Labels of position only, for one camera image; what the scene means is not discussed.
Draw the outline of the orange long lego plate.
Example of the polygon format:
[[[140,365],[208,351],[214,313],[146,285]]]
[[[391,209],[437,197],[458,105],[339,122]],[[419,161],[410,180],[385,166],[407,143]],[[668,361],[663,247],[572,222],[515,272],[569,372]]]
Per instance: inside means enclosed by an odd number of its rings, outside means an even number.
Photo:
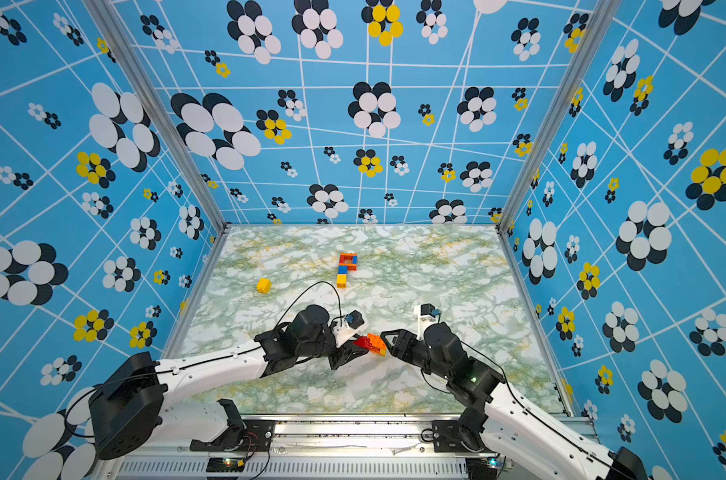
[[[385,356],[386,355],[386,353],[387,353],[387,347],[386,347],[384,341],[378,335],[368,334],[367,335],[367,340],[370,343],[369,350],[371,352],[376,353],[376,354],[378,354],[380,356]]]

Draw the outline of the red square lego brick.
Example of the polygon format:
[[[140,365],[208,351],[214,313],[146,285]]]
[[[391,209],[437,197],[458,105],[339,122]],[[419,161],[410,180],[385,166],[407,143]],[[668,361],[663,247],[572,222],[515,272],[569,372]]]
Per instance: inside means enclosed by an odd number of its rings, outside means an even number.
[[[369,340],[369,338],[367,336],[361,336],[361,337],[357,338],[354,341],[354,344],[356,346],[361,347],[361,348],[364,348],[366,350],[371,350],[372,349],[372,344],[371,344],[371,342],[370,342],[370,340]]]

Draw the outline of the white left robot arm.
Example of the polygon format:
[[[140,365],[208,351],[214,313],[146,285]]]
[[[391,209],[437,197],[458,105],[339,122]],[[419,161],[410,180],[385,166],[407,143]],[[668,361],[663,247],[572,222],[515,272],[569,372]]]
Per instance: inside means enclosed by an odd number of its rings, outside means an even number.
[[[96,456],[117,459],[151,440],[181,432],[175,405],[205,391],[265,378],[303,360],[326,358],[336,370],[366,354],[356,342],[367,325],[357,310],[333,318],[311,304],[292,321],[236,347],[163,360],[147,352],[135,354],[89,398]]]

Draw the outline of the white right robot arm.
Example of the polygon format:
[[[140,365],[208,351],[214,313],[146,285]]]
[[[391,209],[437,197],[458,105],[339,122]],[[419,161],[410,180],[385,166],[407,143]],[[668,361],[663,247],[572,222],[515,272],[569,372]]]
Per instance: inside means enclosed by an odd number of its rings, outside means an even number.
[[[431,304],[415,309],[418,331],[384,331],[390,355],[446,381],[465,410],[459,424],[482,444],[542,479],[646,479],[642,460],[610,450],[548,414],[511,384],[500,366],[439,320]]]

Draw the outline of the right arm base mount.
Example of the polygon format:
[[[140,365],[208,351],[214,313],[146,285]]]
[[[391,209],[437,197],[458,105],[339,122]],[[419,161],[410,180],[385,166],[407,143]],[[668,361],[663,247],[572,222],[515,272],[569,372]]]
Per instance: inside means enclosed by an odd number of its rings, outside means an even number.
[[[473,434],[457,420],[434,420],[430,430],[437,453],[478,453],[482,450]]]

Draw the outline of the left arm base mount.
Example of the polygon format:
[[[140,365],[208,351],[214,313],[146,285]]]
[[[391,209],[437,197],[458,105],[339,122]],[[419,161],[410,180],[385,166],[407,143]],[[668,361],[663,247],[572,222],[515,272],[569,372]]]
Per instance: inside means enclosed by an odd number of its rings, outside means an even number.
[[[229,426],[214,440],[204,442],[193,439],[189,449],[193,452],[267,452],[275,434],[276,422],[270,420],[243,421],[242,426]]]

